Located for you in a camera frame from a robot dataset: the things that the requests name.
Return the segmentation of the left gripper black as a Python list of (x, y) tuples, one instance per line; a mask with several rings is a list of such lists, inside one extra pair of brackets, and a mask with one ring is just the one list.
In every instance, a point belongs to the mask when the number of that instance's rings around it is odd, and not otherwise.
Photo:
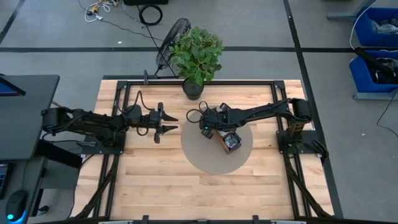
[(164, 126), (162, 125), (162, 117), (164, 121), (178, 121), (177, 118), (171, 117), (164, 113), (164, 104), (163, 103), (158, 103), (157, 109), (156, 110), (151, 110), (149, 112), (147, 121), (146, 121), (146, 126), (149, 129), (155, 129), (155, 134), (154, 134), (154, 142), (156, 144), (160, 143), (160, 136), (165, 134), (168, 131), (171, 131), (173, 129), (177, 129), (178, 126)]

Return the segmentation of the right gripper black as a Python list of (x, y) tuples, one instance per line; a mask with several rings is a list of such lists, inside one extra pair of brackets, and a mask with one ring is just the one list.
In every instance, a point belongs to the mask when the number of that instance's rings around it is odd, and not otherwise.
[(235, 132), (239, 128), (240, 109), (232, 109), (226, 103), (221, 104), (221, 111), (217, 108), (200, 108), (201, 134), (207, 139), (213, 137), (213, 131)]

